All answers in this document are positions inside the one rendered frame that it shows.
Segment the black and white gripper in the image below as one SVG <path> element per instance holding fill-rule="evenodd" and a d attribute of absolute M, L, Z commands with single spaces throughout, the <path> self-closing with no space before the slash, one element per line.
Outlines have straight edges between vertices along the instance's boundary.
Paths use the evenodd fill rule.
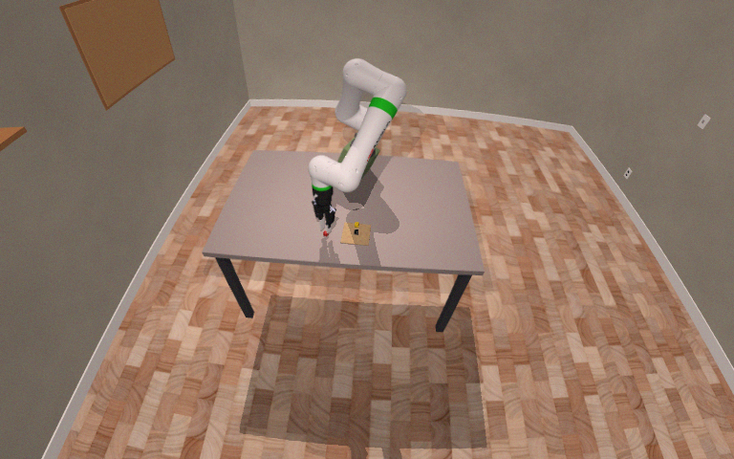
<path fill-rule="evenodd" d="M 315 198 L 312 201 L 315 217 L 319 219 L 321 230 L 325 228 L 325 224 L 324 224 L 324 213 L 325 213 L 327 233 L 331 231 L 331 224 L 335 221 L 336 208 L 335 209 L 332 208 L 331 201 L 332 201 L 332 197 L 327 200 L 318 200 Z"/>

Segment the tan flat mat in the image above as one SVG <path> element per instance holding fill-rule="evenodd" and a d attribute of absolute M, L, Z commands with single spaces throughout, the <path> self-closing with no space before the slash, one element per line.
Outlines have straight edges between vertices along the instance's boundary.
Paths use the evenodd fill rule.
<path fill-rule="evenodd" d="M 358 230 L 358 235 L 355 230 Z M 369 246 L 370 231 L 371 225 L 358 224 L 355 228 L 355 223 L 344 222 L 340 243 Z"/>

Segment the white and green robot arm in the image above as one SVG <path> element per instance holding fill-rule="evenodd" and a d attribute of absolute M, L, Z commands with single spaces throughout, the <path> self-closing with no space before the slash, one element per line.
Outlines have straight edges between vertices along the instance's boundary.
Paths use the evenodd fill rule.
<path fill-rule="evenodd" d="M 331 198 L 333 187 L 342 192 L 357 189 L 369 159 L 376 152 L 376 145 L 407 92 L 401 78 L 385 73 L 360 58 L 348 61 L 342 74 L 344 88 L 335 116 L 340 122 L 359 131 L 355 133 L 355 140 L 352 140 L 342 163 L 323 155 L 310 161 L 308 169 L 313 198 L 318 200 Z M 373 95 L 368 108 L 359 105 L 364 91 Z"/>

